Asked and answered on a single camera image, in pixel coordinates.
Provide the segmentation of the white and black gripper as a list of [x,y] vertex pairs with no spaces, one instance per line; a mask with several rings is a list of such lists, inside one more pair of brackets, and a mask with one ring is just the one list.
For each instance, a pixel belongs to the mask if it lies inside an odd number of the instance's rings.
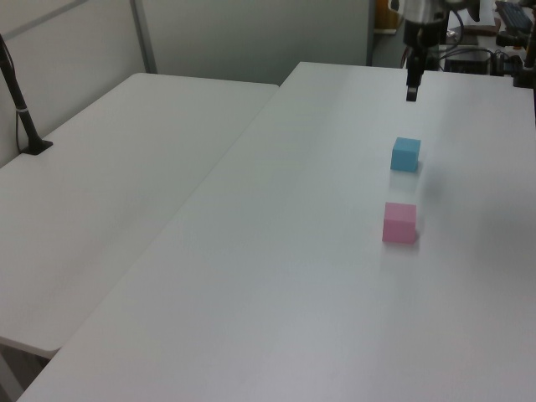
[[436,46],[445,32],[444,19],[414,22],[405,19],[404,43],[410,47],[406,60],[406,100],[416,102],[422,75],[424,74],[424,52],[421,49]]

